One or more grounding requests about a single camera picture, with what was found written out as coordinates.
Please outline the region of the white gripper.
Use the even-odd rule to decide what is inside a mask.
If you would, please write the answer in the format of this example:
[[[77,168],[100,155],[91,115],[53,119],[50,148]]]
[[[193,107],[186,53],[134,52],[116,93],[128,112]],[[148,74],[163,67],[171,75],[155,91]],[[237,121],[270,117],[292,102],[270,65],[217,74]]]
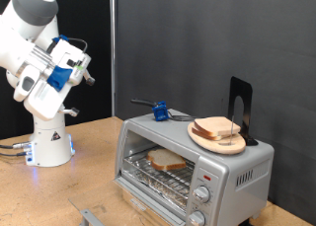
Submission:
[[[62,104],[73,86],[85,78],[93,86],[95,79],[88,71],[91,57],[68,40],[60,39],[50,53],[49,66],[24,100],[25,108],[42,120],[51,120],[60,112],[77,116],[76,108],[64,109]]]

